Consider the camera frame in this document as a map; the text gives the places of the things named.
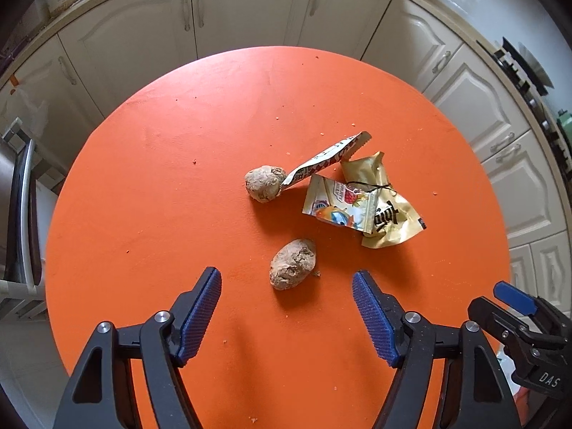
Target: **red and white wrapper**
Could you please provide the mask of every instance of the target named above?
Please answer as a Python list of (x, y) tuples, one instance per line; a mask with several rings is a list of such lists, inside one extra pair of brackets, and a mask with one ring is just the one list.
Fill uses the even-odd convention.
[(343, 159), (350, 159), (351, 156), (363, 147), (370, 139), (371, 135), (362, 131), (359, 134), (345, 138), (323, 152), (318, 153), (312, 159), (307, 160), (306, 163), (301, 164), (294, 171), (288, 174), (280, 186), (280, 191), (282, 192), (284, 189), (303, 181), (307, 177), (310, 177), (332, 164), (338, 163)]

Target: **drawer handle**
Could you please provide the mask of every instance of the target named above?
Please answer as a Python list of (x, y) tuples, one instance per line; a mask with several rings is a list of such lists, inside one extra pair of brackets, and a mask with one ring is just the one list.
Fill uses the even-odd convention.
[(59, 56), (58, 57), (58, 62), (59, 62), (59, 67), (62, 68), (62, 72), (64, 73), (64, 77), (70, 81), (71, 85), (76, 85), (77, 84), (77, 80), (75, 80), (71, 74), (68, 71), (68, 67), (66, 66), (65, 62), (64, 62), (64, 57), (63, 56)]
[(202, 27), (203, 25), (205, 25), (202, 0), (197, 0), (197, 12), (198, 12), (198, 26)]
[(185, 21), (185, 31), (191, 30), (191, 9), (189, 8), (189, 0), (181, 0), (182, 17)]
[(495, 143), (491, 147), (491, 152), (495, 153), (499, 148), (501, 148), (501, 146), (503, 146), (505, 143), (511, 142), (513, 139), (514, 139), (514, 132), (511, 132), (506, 137), (504, 137), (501, 141)]
[(518, 153), (518, 151), (522, 148), (522, 145), (520, 143), (517, 143), (515, 146), (510, 147), (508, 150), (504, 150), (504, 152), (501, 152), (500, 155), (497, 156), (497, 163), (502, 163), (502, 161), (508, 157), (509, 155), (511, 155), (512, 153)]
[(447, 50), (445, 51), (443, 57), (439, 61), (437, 61), (437, 64), (433, 68), (433, 74), (437, 74), (441, 69), (443, 69), (447, 65), (450, 59), (451, 59), (451, 52)]
[(320, 0), (312, 0), (312, 5), (310, 6), (310, 16), (313, 16), (316, 10), (318, 9), (318, 4)]

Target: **potato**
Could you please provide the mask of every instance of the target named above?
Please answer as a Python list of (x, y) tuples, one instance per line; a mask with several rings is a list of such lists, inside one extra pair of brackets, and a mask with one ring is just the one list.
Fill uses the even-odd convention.
[(301, 283), (316, 265), (316, 244), (296, 239), (282, 247), (270, 263), (270, 283), (279, 291)]
[(260, 166), (244, 176), (248, 193), (261, 203), (274, 200), (280, 195), (280, 185), (286, 178), (286, 171), (276, 166)]

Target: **snack wrapper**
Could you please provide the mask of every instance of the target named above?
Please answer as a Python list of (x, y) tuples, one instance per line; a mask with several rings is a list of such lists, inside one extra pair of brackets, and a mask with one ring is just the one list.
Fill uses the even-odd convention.
[(345, 138), (323, 152), (318, 153), (312, 159), (307, 160), (286, 176), (280, 186), (280, 192), (334, 163), (343, 159), (350, 159), (351, 156), (363, 147), (370, 139), (371, 135), (362, 131), (359, 134)]
[(371, 234), (379, 190), (365, 192), (313, 174), (306, 193), (305, 215)]
[(361, 244), (369, 248), (402, 243), (426, 228), (411, 204), (391, 188), (385, 168), (381, 164), (382, 158), (383, 153), (377, 152), (367, 158), (341, 163), (347, 182), (356, 182), (355, 186), (360, 189), (377, 188), (379, 192), (373, 232), (365, 233), (361, 240)]

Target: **orange tabletop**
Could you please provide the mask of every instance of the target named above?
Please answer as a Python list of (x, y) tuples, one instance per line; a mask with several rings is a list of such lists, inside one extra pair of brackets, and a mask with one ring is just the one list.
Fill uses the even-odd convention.
[[(427, 224), (378, 250), (302, 214), (308, 179), (262, 204), (247, 171), (287, 171), (342, 138), (372, 136), (394, 188)], [(339, 165), (321, 172), (342, 180)], [(321, 277), (274, 291), (270, 261), (295, 238)], [(501, 212), (459, 131), (418, 91), (351, 58), (305, 48), (233, 51), (187, 64), (119, 106), (79, 154), (50, 228), (51, 325), (71, 372), (95, 326), (136, 324), (190, 290), (205, 266), (222, 295), (181, 370), (205, 428), (371, 428), (394, 370), (378, 358), (351, 278), (371, 272), (405, 310), (460, 326), (470, 300), (509, 274)], [(433, 423), (435, 362), (420, 427)], [(156, 427), (140, 361), (135, 390)]]

